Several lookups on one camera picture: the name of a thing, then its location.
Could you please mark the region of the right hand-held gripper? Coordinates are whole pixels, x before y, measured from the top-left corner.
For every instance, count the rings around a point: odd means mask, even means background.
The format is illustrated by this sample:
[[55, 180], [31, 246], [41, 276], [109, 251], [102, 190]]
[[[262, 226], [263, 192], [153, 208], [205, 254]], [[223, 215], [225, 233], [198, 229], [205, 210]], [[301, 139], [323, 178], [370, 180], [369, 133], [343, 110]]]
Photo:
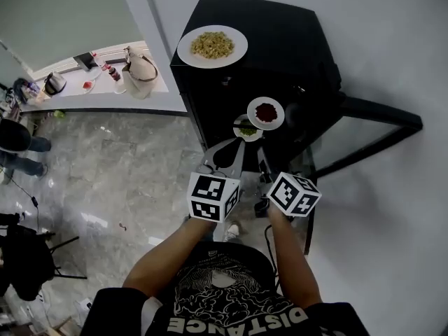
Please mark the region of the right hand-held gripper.
[[321, 198], [315, 184], [301, 175], [277, 171], [263, 150], [257, 152], [257, 157], [260, 201], [254, 206], [255, 216], [266, 217], [273, 204], [287, 217], [307, 217]]

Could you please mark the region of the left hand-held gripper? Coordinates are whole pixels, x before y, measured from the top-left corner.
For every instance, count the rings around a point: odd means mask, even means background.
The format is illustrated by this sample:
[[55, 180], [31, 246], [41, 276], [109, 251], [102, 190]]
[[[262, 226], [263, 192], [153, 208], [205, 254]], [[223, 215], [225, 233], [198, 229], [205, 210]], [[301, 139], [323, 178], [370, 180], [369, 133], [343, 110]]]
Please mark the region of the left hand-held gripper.
[[206, 151], [203, 163], [190, 175], [191, 217], [223, 223], [230, 215], [239, 201], [245, 147], [245, 140], [227, 139]]

